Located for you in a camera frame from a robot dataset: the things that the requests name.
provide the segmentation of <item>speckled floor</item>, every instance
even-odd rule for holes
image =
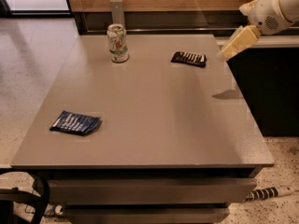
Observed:
[[[21,144],[38,108],[79,38],[72,19],[0,19],[0,167]],[[292,185],[299,190],[299,137],[265,137],[276,165],[257,176],[258,188]],[[2,175],[1,187],[31,187],[25,174]],[[221,224],[299,223],[299,192],[265,201],[233,203]],[[21,214],[28,208],[19,206]],[[44,218],[43,223],[69,223]]]

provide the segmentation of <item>gray tabletop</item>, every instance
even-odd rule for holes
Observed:
[[[110,60],[106,36],[74,45],[11,165],[17,168],[203,168],[274,163],[212,35],[128,35]],[[205,54],[206,68],[171,63]],[[102,117],[88,136],[51,132],[63,110]]]

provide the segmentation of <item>black and white striped object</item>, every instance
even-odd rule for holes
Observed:
[[[245,202],[254,200],[265,200],[273,197],[281,197],[291,195],[295,190],[291,186],[282,186],[279,188],[256,189],[250,193],[245,199]]]

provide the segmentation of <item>black panel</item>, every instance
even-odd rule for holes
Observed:
[[[228,64],[263,135],[299,135],[299,48],[247,49]]]

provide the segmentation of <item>table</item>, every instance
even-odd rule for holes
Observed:
[[[113,63],[105,36],[78,39],[12,167],[44,175],[73,223],[223,220],[274,161],[215,38],[127,41],[130,59]],[[171,63],[176,51],[205,54],[206,68]],[[63,110],[103,123],[84,137],[50,132]]]

